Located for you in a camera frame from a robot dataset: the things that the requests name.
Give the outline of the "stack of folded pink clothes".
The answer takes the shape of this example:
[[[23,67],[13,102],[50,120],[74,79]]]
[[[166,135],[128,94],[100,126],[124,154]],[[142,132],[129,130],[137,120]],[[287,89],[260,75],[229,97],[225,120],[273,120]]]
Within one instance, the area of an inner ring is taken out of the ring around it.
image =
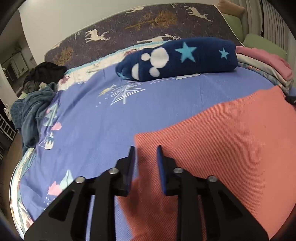
[[[293,86],[293,72],[290,65],[280,56],[257,48],[236,47],[238,65],[254,71],[278,86],[288,95]]]

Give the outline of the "green pillow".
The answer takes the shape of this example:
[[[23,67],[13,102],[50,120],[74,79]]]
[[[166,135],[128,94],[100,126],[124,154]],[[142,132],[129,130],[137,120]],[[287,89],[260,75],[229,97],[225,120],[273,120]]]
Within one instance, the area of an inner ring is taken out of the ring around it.
[[[233,33],[245,47],[262,49],[269,52],[270,54],[275,54],[284,60],[287,60],[287,52],[268,39],[252,33],[247,34],[247,36],[244,37],[241,20],[238,17],[224,13],[222,13],[222,15],[224,16],[231,30],[233,30]]]

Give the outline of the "coral knit sweater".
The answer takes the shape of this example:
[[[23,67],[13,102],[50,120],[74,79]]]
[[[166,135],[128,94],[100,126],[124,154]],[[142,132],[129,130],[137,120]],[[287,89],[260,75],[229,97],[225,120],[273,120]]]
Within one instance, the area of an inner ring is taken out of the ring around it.
[[[139,175],[119,199],[133,240],[175,240],[177,198],[161,191],[157,147],[194,176],[216,176],[269,237],[295,206],[295,107],[278,87],[219,103],[134,137]]]

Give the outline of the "navy star fleece blanket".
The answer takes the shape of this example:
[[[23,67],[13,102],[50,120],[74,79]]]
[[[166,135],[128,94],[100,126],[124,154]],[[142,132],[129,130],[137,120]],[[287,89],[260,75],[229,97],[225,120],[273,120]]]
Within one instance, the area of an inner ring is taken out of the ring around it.
[[[237,66],[236,45],[232,41],[196,37],[136,51],[119,62],[115,71],[125,80],[144,82],[196,73],[231,72]]]

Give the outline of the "black garment on bed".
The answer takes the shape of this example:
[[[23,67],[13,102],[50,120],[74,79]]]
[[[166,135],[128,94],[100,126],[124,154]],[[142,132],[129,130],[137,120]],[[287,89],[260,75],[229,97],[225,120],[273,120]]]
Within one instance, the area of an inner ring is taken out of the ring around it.
[[[31,69],[29,74],[25,77],[23,86],[28,81],[43,82],[50,84],[51,82],[58,83],[64,77],[67,71],[66,66],[59,66],[51,62],[43,62]]]

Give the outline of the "white ladder shelf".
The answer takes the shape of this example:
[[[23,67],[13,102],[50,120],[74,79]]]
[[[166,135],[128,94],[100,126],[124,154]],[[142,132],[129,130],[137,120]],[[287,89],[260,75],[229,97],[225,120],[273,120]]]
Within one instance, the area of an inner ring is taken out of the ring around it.
[[[11,142],[14,140],[16,131],[8,124],[2,115],[0,115],[0,129]]]

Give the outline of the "teal knit clothes pile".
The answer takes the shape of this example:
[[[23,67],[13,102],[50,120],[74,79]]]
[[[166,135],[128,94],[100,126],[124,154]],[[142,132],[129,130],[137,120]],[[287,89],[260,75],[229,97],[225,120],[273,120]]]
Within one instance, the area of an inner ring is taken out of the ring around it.
[[[11,106],[12,122],[22,135],[23,152],[38,143],[41,121],[56,92],[56,84],[52,82],[41,90],[29,93],[26,98],[16,100]]]

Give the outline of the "blue patterned bed sheet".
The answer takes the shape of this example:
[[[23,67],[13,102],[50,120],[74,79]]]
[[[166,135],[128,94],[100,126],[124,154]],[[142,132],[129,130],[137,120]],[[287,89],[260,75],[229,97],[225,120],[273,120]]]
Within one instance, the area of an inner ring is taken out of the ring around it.
[[[119,203],[123,196],[115,196],[115,166],[134,146],[133,184],[139,175],[134,137],[278,87],[239,65],[231,72],[142,82],[119,77],[118,63],[85,82],[62,85],[47,108],[39,141],[27,149],[11,181],[21,240],[133,240]],[[178,165],[174,172],[178,195],[166,197],[177,198],[175,240],[295,240],[295,206],[269,237],[216,176],[194,176]]]

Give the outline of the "dark deer pattern headboard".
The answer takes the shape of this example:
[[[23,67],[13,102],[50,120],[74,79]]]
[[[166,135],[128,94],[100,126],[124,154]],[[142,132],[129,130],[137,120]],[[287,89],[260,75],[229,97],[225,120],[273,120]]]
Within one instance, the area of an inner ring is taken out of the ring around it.
[[[242,44],[214,5],[155,4],[123,11],[75,32],[49,50],[45,61],[70,69],[131,46],[191,37]]]

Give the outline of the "tan pillow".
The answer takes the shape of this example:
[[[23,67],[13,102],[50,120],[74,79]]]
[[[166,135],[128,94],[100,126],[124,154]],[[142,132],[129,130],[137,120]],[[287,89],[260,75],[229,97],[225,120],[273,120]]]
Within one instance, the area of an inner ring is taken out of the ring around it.
[[[232,15],[240,18],[244,12],[245,8],[242,6],[239,6],[235,3],[232,3],[230,1],[220,0],[217,3],[217,9],[224,14]]]

